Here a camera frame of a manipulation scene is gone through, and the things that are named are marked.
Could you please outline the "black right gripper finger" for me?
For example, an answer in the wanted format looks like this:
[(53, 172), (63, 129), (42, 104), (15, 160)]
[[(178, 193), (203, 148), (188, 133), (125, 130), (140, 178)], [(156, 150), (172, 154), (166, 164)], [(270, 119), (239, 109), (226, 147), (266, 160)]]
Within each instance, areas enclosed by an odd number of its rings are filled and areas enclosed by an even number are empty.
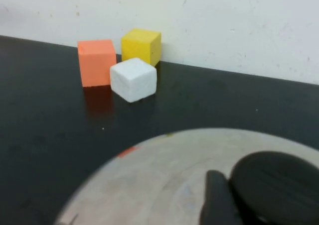
[(242, 225), (243, 221), (223, 173), (209, 170), (205, 176), (202, 225)]

